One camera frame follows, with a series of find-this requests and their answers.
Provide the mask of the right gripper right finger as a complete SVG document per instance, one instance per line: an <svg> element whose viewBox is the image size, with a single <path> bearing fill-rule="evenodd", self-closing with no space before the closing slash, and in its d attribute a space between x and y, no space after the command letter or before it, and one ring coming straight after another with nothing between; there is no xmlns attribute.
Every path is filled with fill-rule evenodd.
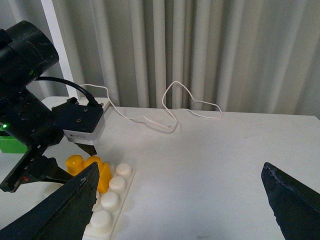
<svg viewBox="0 0 320 240"><path fill-rule="evenodd" d="M320 238L320 194L265 162L261 180L276 222L286 240Z"/></svg>

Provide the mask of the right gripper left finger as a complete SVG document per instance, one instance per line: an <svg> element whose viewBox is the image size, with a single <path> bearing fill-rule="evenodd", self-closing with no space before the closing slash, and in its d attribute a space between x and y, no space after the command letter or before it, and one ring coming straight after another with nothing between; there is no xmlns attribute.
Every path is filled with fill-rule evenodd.
<svg viewBox="0 0 320 240"><path fill-rule="evenodd" d="M99 167L91 163L0 231L2 240L81 240L97 201Z"/></svg>

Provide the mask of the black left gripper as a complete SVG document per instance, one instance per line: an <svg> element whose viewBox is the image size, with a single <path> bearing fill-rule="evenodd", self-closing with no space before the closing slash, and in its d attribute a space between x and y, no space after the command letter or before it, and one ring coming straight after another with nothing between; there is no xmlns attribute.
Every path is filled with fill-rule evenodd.
<svg viewBox="0 0 320 240"><path fill-rule="evenodd" d="M92 134L103 118L103 107L80 105L72 97L49 109L39 100L0 102L0 126L27 147L26 153L0 184L4 192L14 193L20 185L33 182L65 184L73 178L58 166L55 158L44 156L50 146L60 143L67 131ZM94 145L75 143L90 156Z"/></svg>

